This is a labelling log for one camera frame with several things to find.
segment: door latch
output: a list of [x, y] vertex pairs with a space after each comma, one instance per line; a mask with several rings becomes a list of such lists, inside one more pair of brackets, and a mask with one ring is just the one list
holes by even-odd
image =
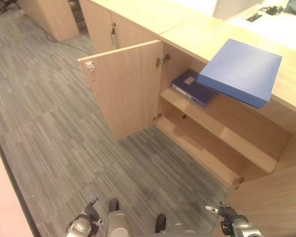
[[85, 67], [87, 68], [87, 70], [89, 70], [90, 72], [93, 72], [95, 70], [95, 66], [92, 61], [86, 62], [84, 64], [85, 64]]

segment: blue folder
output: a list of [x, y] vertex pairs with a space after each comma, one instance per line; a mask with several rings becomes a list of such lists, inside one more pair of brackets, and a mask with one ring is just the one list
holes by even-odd
[[197, 82], [262, 108], [270, 100], [281, 61], [282, 56], [228, 39], [201, 71]]

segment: black cable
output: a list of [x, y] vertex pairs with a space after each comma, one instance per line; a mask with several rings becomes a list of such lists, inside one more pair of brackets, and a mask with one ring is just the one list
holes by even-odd
[[46, 37], [46, 39], [47, 39], [48, 41], [53, 42], [53, 43], [62, 44], [62, 45], [64, 45], [64, 46], [68, 46], [68, 47], [71, 47], [71, 48], [75, 48], [75, 49], [77, 49], [77, 50], [79, 50], [79, 51], [81, 51], [81, 52], [83, 52], [83, 53], [88, 54], [89, 56], [93, 55], [92, 53], [86, 52], [86, 51], [84, 51], [83, 49], [78, 48], [78, 47], [76, 47], [76, 46], [73, 46], [73, 45], [71, 45], [71, 44], [61, 43], [61, 42], [58, 42], [58, 41], [55, 41], [55, 40], [51, 40], [51, 39], [49, 39], [49, 38], [48, 38], [48, 32], [47, 32], [45, 29], [43, 29], [42, 27], [40, 27], [40, 28], [45, 32], [45, 34], [46, 34], [45, 37]]
[[280, 14], [282, 11], [283, 11], [283, 7], [282, 6], [265, 6], [265, 7], [262, 7], [260, 8], [257, 13], [259, 11], [264, 11], [266, 12], [267, 14], [269, 15], [277, 15], [277, 14]]

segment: wooden panel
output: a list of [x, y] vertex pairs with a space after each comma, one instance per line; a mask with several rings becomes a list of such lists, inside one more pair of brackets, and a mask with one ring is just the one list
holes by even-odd
[[296, 165], [296, 132], [291, 135], [274, 172]]
[[167, 0], [90, 1], [138, 24], [156, 36], [200, 15]]
[[246, 167], [241, 172], [241, 177], [245, 178], [244, 182], [258, 179], [264, 175], [267, 175], [267, 173], [250, 161], [248, 161]]
[[282, 55], [272, 98], [296, 112], [296, 52], [227, 23], [219, 24], [215, 20], [202, 16], [161, 34], [160, 38], [205, 63], [214, 57], [227, 39]]
[[33, 21], [52, 35], [51, 28], [40, 8], [38, 0], [18, 0], [18, 3]]
[[112, 23], [116, 25], [117, 47], [124, 48], [131, 45], [157, 40], [158, 37], [145, 31], [142, 27], [126, 21], [122, 17], [111, 14]]
[[79, 1], [95, 52], [103, 53], [116, 49], [110, 34], [112, 30], [110, 12], [89, 0]]
[[195, 71], [197, 73], [200, 73], [205, 66], [206, 66], [206, 63], [193, 58], [193, 61], [192, 61], [192, 64], [191, 64], [191, 69], [193, 71]]
[[271, 173], [290, 134], [240, 102], [217, 95], [205, 107], [168, 88], [161, 96], [198, 124]]
[[[155, 124], [162, 42], [154, 40], [79, 59], [113, 136], [120, 139]], [[95, 71], [86, 70], [92, 61]]]
[[157, 127], [227, 186], [233, 185], [247, 163], [245, 157], [173, 106]]
[[262, 109], [252, 108], [289, 132], [296, 131], [296, 112], [271, 99]]
[[79, 35], [68, 0], [39, 0], [39, 4], [57, 41]]
[[173, 46], [163, 44], [163, 56], [166, 54], [171, 56], [171, 59], [162, 65], [160, 92], [164, 91], [171, 85], [171, 82], [179, 75], [187, 71], [192, 63], [193, 58], [188, 54], [174, 48]]
[[[296, 236], [296, 166], [230, 190], [225, 202], [268, 237]], [[213, 236], [221, 237], [216, 229]]]
[[20, 0], [22, 9], [57, 41], [79, 35], [67, 0]]

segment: cabinet shelf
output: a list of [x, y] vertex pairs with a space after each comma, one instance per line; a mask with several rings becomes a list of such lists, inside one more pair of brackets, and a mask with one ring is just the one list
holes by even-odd
[[273, 171], [290, 137], [280, 126], [224, 95], [215, 96], [205, 107], [171, 88], [161, 97], [267, 173]]
[[156, 126], [227, 186], [234, 184], [249, 162], [174, 107]]

